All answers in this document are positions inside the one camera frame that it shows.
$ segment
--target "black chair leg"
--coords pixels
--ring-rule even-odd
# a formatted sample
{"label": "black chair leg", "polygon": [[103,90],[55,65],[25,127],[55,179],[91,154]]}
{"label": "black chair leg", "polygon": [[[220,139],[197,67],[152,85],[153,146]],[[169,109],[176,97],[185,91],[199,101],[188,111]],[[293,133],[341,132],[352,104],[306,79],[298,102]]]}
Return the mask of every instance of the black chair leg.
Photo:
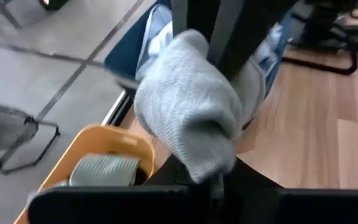
{"label": "black chair leg", "polygon": [[350,53],[350,58],[351,58],[351,62],[352,62],[352,65],[349,68],[336,68],[336,67],[332,67],[332,66],[328,66],[328,65],[323,65],[320,63],[307,62],[304,60],[288,58],[288,57],[283,57],[283,62],[291,63],[291,64],[299,65],[299,66],[304,66],[304,67],[309,67],[309,68],[314,68],[314,69],[325,71],[325,72],[333,72],[333,73],[337,73],[337,74],[341,74],[341,75],[351,75],[352,73],[354,73],[357,70],[358,61],[357,61],[357,52],[350,51],[349,53]]}
{"label": "black chair leg", "polygon": [[44,155],[47,153],[49,147],[52,145],[53,141],[56,139],[57,136],[60,135],[60,131],[59,131],[59,127],[57,124],[55,123],[49,123],[49,122],[46,122],[46,121],[37,121],[37,120],[34,120],[35,122],[39,123],[39,124],[43,124],[43,125],[46,125],[46,126],[50,126],[50,127],[54,127],[55,128],[55,134],[53,135],[53,137],[51,138],[51,140],[49,140],[48,144],[45,146],[45,148],[43,149],[43,151],[41,152],[40,156],[33,162],[30,162],[28,164],[24,164],[24,165],[21,165],[21,166],[18,166],[18,167],[15,167],[15,168],[12,168],[12,169],[4,169],[3,168],[3,161],[0,159],[0,172],[2,174],[9,174],[11,172],[14,172],[14,171],[18,171],[18,170],[21,170],[21,169],[24,169],[24,168],[27,168],[27,167],[33,167],[35,165],[38,164],[39,161],[41,161],[41,159],[44,157]]}

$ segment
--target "orange plastic bin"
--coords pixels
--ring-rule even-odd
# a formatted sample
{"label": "orange plastic bin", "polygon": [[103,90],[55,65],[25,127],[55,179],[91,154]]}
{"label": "orange plastic bin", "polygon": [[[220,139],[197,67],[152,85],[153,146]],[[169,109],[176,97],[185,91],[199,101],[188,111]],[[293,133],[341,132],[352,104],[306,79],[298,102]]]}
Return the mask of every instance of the orange plastic bin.
{"label": "orange plastic bin", "polygon": [[[150,178],[157,167],[154,164],[154,149],[140,136],[129,134],[125,129],[113,126],[92,125],[78,133],[56,166],[49,173],[39,190],[53,187],[67,179],[78,161],[89,153],[117,153],[124,156],[138,157],[140,168]],[[27,209],[24,209],[15,224],[27,224]]]}

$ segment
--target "tile floor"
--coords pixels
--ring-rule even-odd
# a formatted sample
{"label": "tile floor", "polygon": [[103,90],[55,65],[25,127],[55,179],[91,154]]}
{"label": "tile floor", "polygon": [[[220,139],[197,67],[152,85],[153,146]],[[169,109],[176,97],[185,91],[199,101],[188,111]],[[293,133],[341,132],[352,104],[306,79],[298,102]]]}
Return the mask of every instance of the tile floor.
{"label": "tile floor", "polygon": [[[23,28],[13,29],[0,16],[0,44],[65,55],[78,61],[40,57],[0,45],[0,104],[54,121],[62,132],[36,167],[0,174],[0,224],[15,220],[28,194],[42,183],[77,132],[88,124],[100,123],[112,107],[121,88],[107,71],[86,65],[85,60],[102,62],[154,0],[68,1],[53,14],[34,2],[37,1],[9,3],[8,8]],[[109,36],[115,27],[120,29]],[[53,106],[46,110],[51,100]],[[35,138],[17,150],[5,166],[33,160],[52,134],[53,130],[40,128]]]}

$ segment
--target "blue chair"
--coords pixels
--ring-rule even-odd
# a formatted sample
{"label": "blue chair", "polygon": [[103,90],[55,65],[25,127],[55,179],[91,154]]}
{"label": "blue chair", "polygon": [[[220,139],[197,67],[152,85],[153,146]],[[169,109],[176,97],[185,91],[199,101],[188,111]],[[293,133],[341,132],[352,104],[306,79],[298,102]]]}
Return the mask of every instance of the blue chair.
{"label": "blue chair", "polygon": [[[117,45],[112,49],[110,54],[104,60],[104,66],[110,70],[116,77],[118,77],[118,82],[120,85],[127,91],[132,100],[135,97],[136,89],[128,87],[125,85],[125,82],[134,82],[135,83],[135,73],[137,60],[139,58],[140,49],[142,47],[143,35],[146,27],[147,18],[150,14],[151,9],[156,4],[164,4],[170,8],[170,0],[159,0],[153,6],[151,6],[140,18],[139,20],[127,31],[124,37],[117,43]],[[270,92],[270,89],[273,85],[275,77],[277,76],[278,68],[281,64],[282,55],[284,53],[285,46],[287,45],[287,40],[289,38],[289,26],[290,26],[290,12],[284,17],[281,22],[283,26],[283,35],[280,40],[280,43],[276,49],[276,54],[279,57],[279,62],[272,69],[270,75],[266,80],[266,95]]]}

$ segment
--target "green towel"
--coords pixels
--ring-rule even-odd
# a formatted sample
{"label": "green towel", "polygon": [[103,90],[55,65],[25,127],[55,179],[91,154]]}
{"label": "green towel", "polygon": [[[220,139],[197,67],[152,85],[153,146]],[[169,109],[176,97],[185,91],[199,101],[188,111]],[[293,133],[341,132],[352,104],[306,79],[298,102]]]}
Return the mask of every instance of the green towel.
{"label": "green towel", "polygon": [[138,158],[111,154],[88,154],[71,173],[69,186],[129,186],[133,185]]}

